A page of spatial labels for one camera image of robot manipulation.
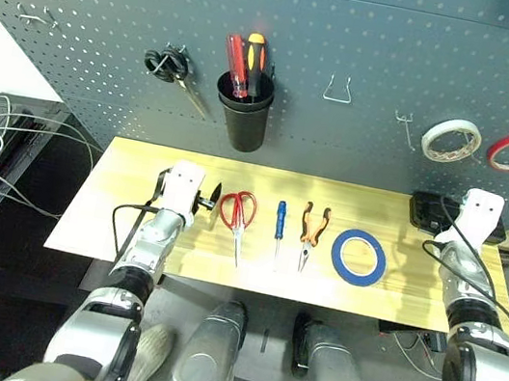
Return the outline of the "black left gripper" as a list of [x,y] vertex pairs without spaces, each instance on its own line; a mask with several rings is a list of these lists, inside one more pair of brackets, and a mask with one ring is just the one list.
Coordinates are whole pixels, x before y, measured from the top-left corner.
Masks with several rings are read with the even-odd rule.
[[206,210],[211,211],[222,196],[222,185],[222,183],[219,183],[216,186],[209,199],[207,199],[207,197],[203,197],[201,195],[201,191],[198,191],[196,198],[193,201],[192,212],[198,212],[199,207],[204,207]]

